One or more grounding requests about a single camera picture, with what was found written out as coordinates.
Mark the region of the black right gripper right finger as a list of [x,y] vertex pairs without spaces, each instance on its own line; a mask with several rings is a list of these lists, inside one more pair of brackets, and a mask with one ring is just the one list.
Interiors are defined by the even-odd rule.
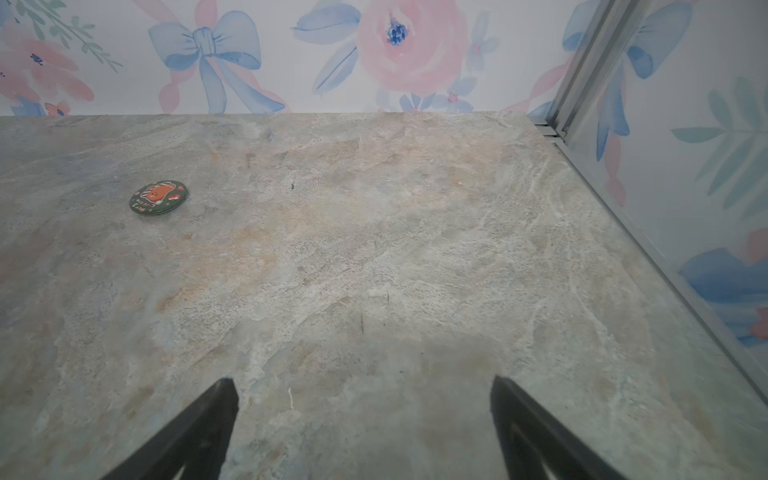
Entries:
[[490,411],[510,479],[622,479],[513,380],[495,376]]

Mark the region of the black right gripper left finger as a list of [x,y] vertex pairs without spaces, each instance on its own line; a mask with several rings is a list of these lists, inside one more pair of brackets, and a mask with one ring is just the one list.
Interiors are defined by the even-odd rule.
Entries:
[[238,410],[234,380],[221,378],[104,477],[217,479]]

